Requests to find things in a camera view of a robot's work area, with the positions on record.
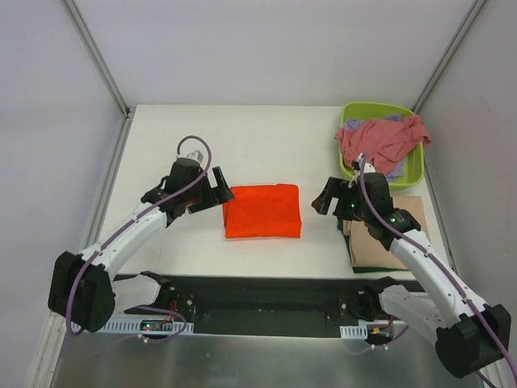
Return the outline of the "orange t shirt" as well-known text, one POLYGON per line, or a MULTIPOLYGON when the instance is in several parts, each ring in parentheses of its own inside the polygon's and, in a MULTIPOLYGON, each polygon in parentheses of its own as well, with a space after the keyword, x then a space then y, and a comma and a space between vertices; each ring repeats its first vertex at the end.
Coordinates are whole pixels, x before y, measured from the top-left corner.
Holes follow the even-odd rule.
POLYGON ((294 184, 235 186, 234 198, 223 205, 225 237, 299 238, 300 192, 294 184))

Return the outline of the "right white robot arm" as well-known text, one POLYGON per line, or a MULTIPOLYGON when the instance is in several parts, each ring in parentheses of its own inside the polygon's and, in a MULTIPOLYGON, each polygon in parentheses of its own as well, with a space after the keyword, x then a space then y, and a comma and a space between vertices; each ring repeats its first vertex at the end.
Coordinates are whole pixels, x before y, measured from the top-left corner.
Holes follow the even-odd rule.
POLYGON ((394 206, 385 177, 376 172, 360 174, 355 182, 330 177, 313 201, 317 213, 330 212, 342 222, 360 221, 382 247, 401 261, 432 300, 427 304, 390 276, 367 285, 348 303, 356 318, 373 321, 386 314, 401 319, 427 339, 445 369, 462 378, 506 359, 511 315, 502 305, 491 306, 473 292, 439 258, 417 220, 394 206))

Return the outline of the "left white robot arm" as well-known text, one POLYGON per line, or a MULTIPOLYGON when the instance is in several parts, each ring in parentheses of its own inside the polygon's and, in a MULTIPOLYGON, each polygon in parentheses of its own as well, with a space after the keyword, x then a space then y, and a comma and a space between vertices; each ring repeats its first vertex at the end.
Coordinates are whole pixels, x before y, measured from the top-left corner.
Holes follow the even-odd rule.
POLYGON ((145 193, 119 229, 83 251, 61 253, 54 264, 48 308, 80 330, 99 331, 114 313, 132 308, 163 314, 173 305, 171 283, 154 272, 119 280, 120 269, 153 236, 185 213, 226 204, 234 195, 219 167, 211 185, 200 162, 178 158, 169 175, 145 193))

